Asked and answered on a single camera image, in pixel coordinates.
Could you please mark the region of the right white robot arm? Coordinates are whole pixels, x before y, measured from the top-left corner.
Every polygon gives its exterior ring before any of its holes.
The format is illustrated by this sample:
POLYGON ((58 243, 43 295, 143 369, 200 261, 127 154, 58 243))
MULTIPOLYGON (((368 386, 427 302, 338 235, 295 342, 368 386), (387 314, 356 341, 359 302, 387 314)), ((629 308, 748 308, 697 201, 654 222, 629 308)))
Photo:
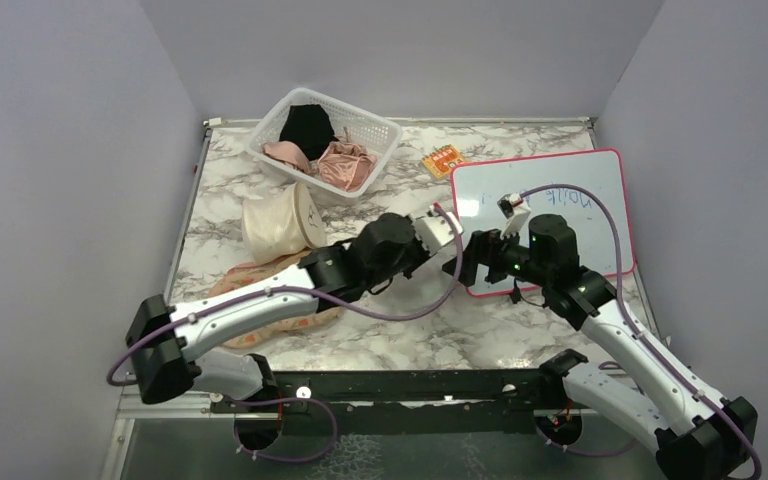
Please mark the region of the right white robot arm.
POLYGON ((545 307, 599 344, 640 387, 612 380, 568 349, 540 366, 539 398, 600 412, 651 451, 669 479, 729 479, 746 462, 760 478, 754 406, 726 398, 694 374, 631 314, 617 286, 581 265, 576 234, 562 216, 534 217, 528 237, 523 246, 518 234, 476 231, 461 259, 443 270, 466 287, 478 266, 487 267, 489 283, 512 278, 540 287, 545 307))

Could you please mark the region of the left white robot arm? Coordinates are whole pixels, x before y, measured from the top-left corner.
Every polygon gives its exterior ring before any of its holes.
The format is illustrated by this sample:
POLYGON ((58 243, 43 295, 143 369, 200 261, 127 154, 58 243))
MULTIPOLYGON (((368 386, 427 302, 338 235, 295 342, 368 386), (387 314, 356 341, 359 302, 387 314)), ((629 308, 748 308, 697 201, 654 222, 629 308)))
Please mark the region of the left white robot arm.
POLYGON ((396 276, 410 277, 441 249, 461 244, 456 216, 441 208, 420 217, 385 213, 347 240, 315 248, 266 279, 215 297, 170 305, 144 299, 125 336, 132 385, 143 403, 160 404, 216 380, 202 358, 273 323, 357 301, 396 276))

